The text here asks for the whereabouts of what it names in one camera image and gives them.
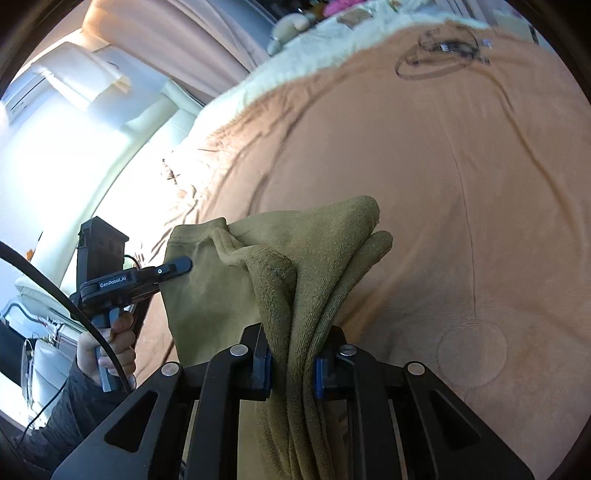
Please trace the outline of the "dark sleeve left forearm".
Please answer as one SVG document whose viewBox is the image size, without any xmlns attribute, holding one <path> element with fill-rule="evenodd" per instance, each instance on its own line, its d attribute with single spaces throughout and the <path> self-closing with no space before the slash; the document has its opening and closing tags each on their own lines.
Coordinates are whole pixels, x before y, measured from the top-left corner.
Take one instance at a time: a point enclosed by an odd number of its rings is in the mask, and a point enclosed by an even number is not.
<svg viewBox="0 0 591 480">
<path fill-rule="evenodd" d="M 1 436 L 1 477 L 51 478 L 126 397 L 124 391 L 103 391 L 73 364 L 46 425 L 25 435 Z"/>
</svg>

